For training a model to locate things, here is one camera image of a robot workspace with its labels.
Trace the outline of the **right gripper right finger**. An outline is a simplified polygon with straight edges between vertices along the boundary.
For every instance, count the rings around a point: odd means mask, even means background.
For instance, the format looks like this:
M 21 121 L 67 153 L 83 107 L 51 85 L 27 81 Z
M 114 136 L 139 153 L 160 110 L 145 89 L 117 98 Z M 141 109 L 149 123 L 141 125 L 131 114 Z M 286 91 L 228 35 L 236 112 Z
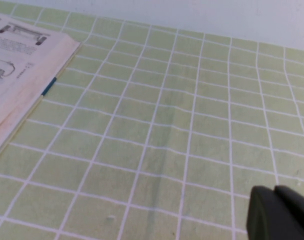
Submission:
M 304 218 L 304 196 L 285 185 L 277 185 L 275 193 L 296 218 Z

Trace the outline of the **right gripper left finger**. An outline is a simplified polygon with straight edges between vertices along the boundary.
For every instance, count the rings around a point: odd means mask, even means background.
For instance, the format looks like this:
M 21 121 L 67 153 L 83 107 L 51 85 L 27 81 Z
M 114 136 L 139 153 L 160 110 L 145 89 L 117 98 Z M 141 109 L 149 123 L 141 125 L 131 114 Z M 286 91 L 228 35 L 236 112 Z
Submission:
M 274 189 L 251 189 L 246 219 L 250 240 L 304 240 L 304 217 L 295 217 Z

